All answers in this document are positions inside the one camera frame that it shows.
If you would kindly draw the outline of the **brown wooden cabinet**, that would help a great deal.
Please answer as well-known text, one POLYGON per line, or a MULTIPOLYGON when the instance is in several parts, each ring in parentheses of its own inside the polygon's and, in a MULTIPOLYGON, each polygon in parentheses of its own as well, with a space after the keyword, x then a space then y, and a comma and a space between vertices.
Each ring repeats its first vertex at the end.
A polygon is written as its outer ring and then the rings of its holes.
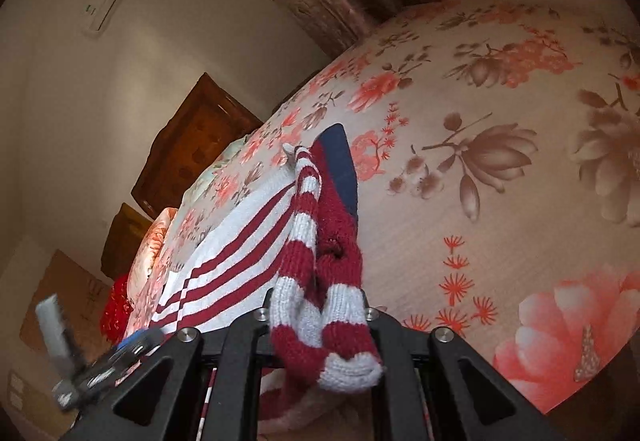
POLYGON ((126 203, 112 220, 101 255, 101 271, 109 279, 127 274, 152 221, 126 203))

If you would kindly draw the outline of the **red white striped knit sweater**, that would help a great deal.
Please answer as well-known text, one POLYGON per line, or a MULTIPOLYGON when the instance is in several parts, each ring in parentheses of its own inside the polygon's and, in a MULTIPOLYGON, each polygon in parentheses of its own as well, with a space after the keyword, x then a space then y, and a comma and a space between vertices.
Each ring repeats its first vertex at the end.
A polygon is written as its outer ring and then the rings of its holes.
POLYGON ((166 333, 229 326, 258 305, 280 369, 262 377, 258 430, 304 427, 383 373, 366 320, 358 181, 345 130, 285 146, 285 163, 166 279, 152 315, 166 333))

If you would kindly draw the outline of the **red fuzzy cloth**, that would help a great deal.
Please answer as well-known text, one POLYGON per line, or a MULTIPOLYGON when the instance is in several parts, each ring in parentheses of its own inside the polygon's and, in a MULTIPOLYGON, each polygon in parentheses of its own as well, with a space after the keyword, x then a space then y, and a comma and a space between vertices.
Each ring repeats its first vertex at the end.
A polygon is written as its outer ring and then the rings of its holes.
POLYGON ((127 282, 127 274, 115 279, 101 315, 100 332, 111 345, 117 345, 124 338, 132 312, 127 296, 127 282))

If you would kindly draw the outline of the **brown wooden door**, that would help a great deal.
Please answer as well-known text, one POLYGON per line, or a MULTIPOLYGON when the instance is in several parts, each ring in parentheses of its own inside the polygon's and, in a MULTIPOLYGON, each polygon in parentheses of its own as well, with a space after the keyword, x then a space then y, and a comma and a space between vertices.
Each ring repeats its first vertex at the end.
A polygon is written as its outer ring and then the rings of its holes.
POLYGON ((257 116, 203 74, 154 139, 132 197, 151 218, 177 208, 230 143, 260 126, 257 116))

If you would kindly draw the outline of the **cardboard box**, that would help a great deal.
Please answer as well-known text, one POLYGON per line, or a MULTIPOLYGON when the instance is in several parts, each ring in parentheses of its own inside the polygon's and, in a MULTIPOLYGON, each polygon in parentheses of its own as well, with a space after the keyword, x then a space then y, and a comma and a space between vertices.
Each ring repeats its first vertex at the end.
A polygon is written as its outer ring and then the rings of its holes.
POLYGON ((100 332, 100 319, 111 287, 78 265, 61 250, 55 250, 25 314, 21 341, 39 354, 47 352, 40 333, 36 305, 51 295, 58 296, 77 345, 89 361, 96 360, 111 344, 100 332))

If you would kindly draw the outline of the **white wall switch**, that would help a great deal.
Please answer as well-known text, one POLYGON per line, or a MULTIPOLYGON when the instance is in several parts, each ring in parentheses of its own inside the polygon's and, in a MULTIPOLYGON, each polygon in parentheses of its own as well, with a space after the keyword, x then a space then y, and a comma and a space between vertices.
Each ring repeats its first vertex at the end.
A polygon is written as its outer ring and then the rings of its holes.
POLYGON ((21 376, 11 371, 8 377, 8 396, 11 405, 17 411, 21 412, 24 409, 24 391, 25 382, 21 376))

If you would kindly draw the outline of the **floral pink bed sheet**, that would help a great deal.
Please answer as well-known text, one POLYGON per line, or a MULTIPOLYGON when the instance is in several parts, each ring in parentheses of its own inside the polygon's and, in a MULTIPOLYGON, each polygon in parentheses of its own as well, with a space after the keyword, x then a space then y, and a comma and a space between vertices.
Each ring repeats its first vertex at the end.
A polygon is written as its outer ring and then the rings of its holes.
POLYGON ((336 124, 370 304, 455 331, 568 439, 637 439, 639 47, 541 6, 414 7, 312 77, 184 192, 128 331, 257 307, 288 154, 336 124))

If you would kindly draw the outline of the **floral pillow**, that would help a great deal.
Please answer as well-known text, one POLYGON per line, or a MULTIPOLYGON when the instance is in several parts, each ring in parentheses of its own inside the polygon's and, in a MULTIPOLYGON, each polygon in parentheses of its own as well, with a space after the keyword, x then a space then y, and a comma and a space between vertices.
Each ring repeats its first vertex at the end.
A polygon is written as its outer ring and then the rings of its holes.
POLYGON ((163 248, 166 234, 177 212, 177 208, 165 208, 143 236, 127 276, 126 291, 131 305, 136 304, 144 285, 152 274, 155 261, 163 248))

